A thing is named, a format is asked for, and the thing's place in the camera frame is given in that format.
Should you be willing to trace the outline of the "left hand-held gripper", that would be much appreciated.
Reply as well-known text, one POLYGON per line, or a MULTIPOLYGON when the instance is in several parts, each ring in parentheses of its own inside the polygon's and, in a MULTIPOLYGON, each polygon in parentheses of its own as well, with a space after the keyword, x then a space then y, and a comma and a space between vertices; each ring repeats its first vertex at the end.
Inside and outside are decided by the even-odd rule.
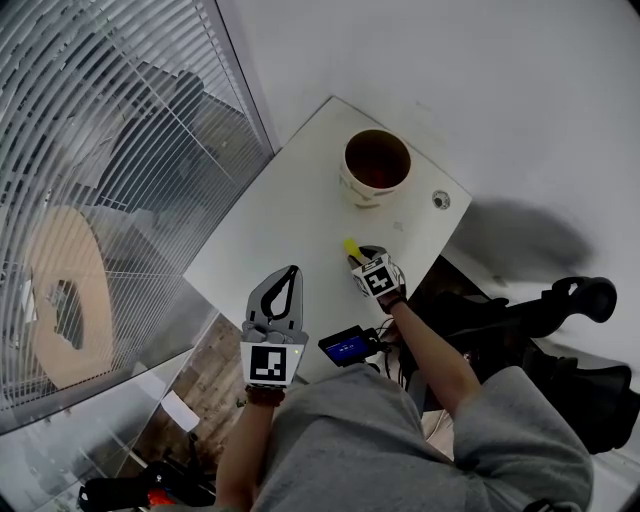
POLYGON ((301 270, 289 265, 265 278, 249 295, 246 320, 240 342, 245 383, 286 388, 306 348, 306 333, 297 330, 303 320, 301 270))

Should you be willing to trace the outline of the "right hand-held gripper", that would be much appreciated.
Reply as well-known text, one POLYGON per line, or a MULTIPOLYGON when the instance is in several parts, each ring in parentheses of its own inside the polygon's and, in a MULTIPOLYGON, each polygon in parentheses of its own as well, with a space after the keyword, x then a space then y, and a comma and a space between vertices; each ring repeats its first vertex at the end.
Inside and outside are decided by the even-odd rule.
POLYGON ((386 253, 385 248, 364 245, 360 247, 360 252, 370 261, 361 265, 352 255, 348 256, 348 261, 352 277, 363 295, 377 299, 394 290, 404 291, 404 273, 386 253))

